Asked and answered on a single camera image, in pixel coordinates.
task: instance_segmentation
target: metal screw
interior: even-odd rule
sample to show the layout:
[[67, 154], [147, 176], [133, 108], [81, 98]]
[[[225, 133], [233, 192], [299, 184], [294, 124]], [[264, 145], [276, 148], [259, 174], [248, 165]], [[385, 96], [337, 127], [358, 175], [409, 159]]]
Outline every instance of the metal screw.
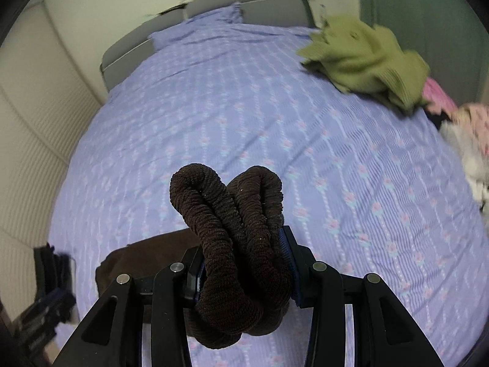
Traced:
[[377, 284], [381, 282], [381, 277], [378, 274], [375, 273], [369, 273], [367, 275], [367, 280], [370, 281], [373, 284]]
[[170, 266], [170, 270], [175, 273], [183, 271], [184, 268], [185, 265], [182, 262], [175, 262]]
[[324, 272], [326, 270], [326, 268], [328, 267], [328, 265], [326, 265], [324, 262], [314, 262], [312, 264], [312, 268], [316, 271], [316, 272]]
[[129, 276], [127, 273], [119, 274], [117, 276], [117, 283], [119, 284], [126, 284], [130, 280], [131, 276]]

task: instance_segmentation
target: olive green garment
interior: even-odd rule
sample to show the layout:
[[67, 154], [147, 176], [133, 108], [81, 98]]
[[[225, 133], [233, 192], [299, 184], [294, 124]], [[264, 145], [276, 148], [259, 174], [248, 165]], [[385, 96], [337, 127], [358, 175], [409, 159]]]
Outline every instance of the olive green garment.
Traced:
[[325, 74], [341, 92], [371, 94], [386, 106], [412, 114], [425, 101], [429, 66], [415, 51], [402, 51], [394, 34], [341, 15], [327, 17], [312, 43], [297, 51], [303, 65]]

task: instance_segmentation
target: bed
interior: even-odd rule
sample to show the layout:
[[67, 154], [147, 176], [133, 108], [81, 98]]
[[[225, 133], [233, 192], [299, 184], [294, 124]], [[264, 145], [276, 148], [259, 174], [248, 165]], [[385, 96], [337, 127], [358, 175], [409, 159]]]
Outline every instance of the bed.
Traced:
[[[209, 21], [236, 1], [243, 23]], [[283, 181], [298, 242], [342, 273], [379, 273], [455, 367], [489, 311], [489, 241], [461, 164], [423, 111], [400, 118], [306, 72], [295, 51], [311, 18], [307, 0], [196, 0], [112, 46], [101, 64], [109, 99], [72, 157], [50, 243], [77, 263], [84, 316], [111, 250], [185, 227], [169, 202], [174, 172], [200, 162], [228, 183], [264, 165]], [[310, 321], [291, 304], [268, 336], [219, 351], [189, 338], [193, 365], [301, 365]], [[60, 326], [59, 344], [71, 330]]]

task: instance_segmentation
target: pillow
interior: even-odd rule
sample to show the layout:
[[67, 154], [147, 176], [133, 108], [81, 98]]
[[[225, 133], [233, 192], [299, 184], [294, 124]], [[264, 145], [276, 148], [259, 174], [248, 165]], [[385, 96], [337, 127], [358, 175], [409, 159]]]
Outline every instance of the pillow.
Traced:
[[202, 26], [215, 26], [218, 24], [243, 23], [241, 16], [241, 3], [236, 2], [228, 7], [213, 9], [209, 12], [200, 13], [178, 25], [151, 33], [149, 39], [153, 42], [155, 51], [160, 51], [168, 45], [182, 40], [194, 33]]

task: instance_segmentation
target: pink cloth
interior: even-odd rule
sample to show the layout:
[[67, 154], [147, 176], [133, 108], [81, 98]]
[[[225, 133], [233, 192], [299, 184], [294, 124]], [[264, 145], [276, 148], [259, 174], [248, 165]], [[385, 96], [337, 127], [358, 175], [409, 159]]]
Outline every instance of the pink cloth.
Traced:
[[484, 156], [489, 156], [489, 106], [465, 104], [451, 115], [452, 121], [472, 135]]
[[433, 103], [429, 108], [433, 113], [440, 114], [443, 110], [450, 115], [458, 109], [451, 97], [449, 97], [445, 91], [443, 91], [443, 88], [430, 77], [426, 80], [423, 89], [423, 98]]

